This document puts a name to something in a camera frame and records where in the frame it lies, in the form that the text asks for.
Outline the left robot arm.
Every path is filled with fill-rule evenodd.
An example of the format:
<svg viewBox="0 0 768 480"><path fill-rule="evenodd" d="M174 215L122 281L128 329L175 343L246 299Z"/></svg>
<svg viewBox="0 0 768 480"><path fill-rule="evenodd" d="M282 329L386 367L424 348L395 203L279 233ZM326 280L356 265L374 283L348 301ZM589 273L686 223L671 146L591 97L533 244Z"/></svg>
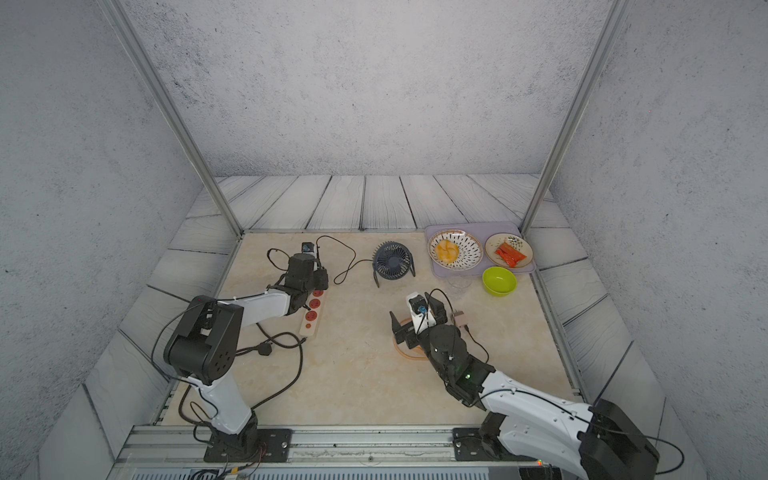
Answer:
<svg viewBox="0 0 768 480"><path fill-rule="evenodd" d="M328 288L328 273L312 253L297 253L287 271L265 291L231 299L195 297L171 334L163 360L198 390L211 427L238 435L254 418L230 372L241 330L264 320L289 316L310 295Z"/></svg>

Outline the orange desk fan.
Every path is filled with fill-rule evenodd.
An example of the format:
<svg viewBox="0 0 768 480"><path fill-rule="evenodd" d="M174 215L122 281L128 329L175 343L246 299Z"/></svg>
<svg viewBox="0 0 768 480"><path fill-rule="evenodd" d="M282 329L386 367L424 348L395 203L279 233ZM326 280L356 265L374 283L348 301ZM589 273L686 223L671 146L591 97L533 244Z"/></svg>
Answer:
<svg viewBox="0 0 768 480"><path fill-rule="evenodd" d="M406 341L398 343L397 339L393 338L393 345L395 350L405 359L413 361L428 360L423 348L419 344L416 344L413 348L410 348Z"/></svg>

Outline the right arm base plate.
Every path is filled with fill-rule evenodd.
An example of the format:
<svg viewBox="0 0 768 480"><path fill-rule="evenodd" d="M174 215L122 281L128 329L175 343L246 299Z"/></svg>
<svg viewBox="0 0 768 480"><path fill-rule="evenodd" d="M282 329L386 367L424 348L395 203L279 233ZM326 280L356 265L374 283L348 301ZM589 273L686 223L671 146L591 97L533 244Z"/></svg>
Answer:
<svg viewBox="0 0 768 480"><path fill-rule="evenodd" d="M508 451L499 440L499 432L485 427L452 430L454 458L459 462L521 461L522 456Z"/></svg>

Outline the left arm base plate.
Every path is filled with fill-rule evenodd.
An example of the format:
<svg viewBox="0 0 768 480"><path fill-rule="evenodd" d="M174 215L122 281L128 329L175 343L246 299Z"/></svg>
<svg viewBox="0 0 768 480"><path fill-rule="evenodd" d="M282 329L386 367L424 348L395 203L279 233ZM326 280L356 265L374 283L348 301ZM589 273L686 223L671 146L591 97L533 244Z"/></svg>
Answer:
<svg viewBox="0 0 768 480"><path fill-rule="evenodd" d="M288 428L251 428L240 434L215 430L203 456L205 463L285 463L293 430Z"/></svg>

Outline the pink plug adapter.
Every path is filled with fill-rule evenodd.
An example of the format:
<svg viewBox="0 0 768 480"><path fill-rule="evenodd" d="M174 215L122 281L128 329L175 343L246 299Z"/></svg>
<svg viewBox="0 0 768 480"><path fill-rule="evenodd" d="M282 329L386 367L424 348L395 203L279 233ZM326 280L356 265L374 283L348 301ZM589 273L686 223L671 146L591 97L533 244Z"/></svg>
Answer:
<svg viewBox="0 0 768 480"><path fill-rule="evenodd" d="M468 317L461 310L455 311L452 314L452 321L457 328L463 328L468 325Z"/></svg>

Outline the beige power strip red sockets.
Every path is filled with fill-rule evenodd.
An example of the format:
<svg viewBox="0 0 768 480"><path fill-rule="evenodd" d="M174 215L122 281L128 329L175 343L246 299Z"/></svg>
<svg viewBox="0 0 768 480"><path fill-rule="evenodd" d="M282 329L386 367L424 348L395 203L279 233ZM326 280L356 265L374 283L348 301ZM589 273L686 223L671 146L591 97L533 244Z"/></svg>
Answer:
<svg viewBox="0 0 768 480"><path fill-rule="evenodd" d="M323 290L315 290L307 301L307 304L302 311L304 314L298 335L303 338L312 338L315 336L320 319L322 318L323 305L325 301Z"/></svg>

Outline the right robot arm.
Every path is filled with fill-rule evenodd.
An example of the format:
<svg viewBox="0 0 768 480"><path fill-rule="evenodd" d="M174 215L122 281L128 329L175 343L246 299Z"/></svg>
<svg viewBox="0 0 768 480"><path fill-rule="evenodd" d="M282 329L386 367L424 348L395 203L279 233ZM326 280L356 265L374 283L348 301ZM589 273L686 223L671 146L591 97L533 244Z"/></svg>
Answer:
<svg viewBox="0 0 768 480"><path fill-rule="evenodd" d="M524 385L468 352L442 302L418 292L406 300L411 319L391 320L395 342L421 348L453 398L486 412L478 437L488 455L541 460L582 479L656 477L658 450L618 405Z"/></svg>

